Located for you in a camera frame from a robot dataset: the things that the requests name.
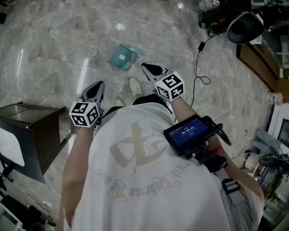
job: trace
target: device screen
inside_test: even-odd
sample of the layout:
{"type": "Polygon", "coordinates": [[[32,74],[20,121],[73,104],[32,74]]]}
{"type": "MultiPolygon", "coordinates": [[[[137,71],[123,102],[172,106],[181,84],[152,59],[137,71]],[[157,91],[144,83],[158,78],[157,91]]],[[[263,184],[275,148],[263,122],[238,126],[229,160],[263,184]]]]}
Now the device screen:
{"type": "Polygon", "coordinates": [[[180,145],[208,129],[200,119],[195,119],[169,133],[173,141],[180,145]]]}

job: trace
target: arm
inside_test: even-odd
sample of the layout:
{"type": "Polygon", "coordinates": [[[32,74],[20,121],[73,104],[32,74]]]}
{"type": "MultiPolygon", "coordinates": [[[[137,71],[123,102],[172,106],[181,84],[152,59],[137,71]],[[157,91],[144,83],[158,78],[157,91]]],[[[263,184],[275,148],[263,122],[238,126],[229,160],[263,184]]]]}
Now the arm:
{"type": "MultiPolygon", "coordinates": [[[[185,119],[197,114],[181,97],[172,101],[171,106],[179,122],[184,121],[185,119]]],[[[220,146],[221,150],[218,150],[218,155],[225,157],[227,160],[228,166],[226,168],[226,172],[228,176],[247,186],[263,201],[263,192],[258,182],[255,181],[254,178],[250,175],[245,174],[234,164],[234,162],[227,155],[226,151],[223,149],[217,135],[211,137],[208,143],[209,144],[207,146],[207,149],[209,151],[215,150],[217,147],[220,146]]]]}
{"type": "Polygon", "coordinates": [[[79,129],[63,171],[61,204],[56,231],[63,230],[63,208],[67,223],[71,226],[88,172],[88,156],[92,140],[93,127],[79,129]]]}

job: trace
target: electronic equipment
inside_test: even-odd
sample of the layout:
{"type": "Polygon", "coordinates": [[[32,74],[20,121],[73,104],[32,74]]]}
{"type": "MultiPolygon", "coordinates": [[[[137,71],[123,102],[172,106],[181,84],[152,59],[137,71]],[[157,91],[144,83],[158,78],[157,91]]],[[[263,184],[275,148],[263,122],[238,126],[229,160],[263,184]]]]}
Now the electronic equipment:
{"type": "Polygon", "coordinates": [[[193,115],[164,130],[167,141],[178,156],[184,156],[186,159],[193,156],[200,164],[205,164],[210,172],[226,166],[224,157],[216,155],[215,152],[210,153],[206,149],[209,138],[215,134],[219,135],[226,144],[231,145],[223,131],[223,125],[215,124],[209,116],[193,115]]]}

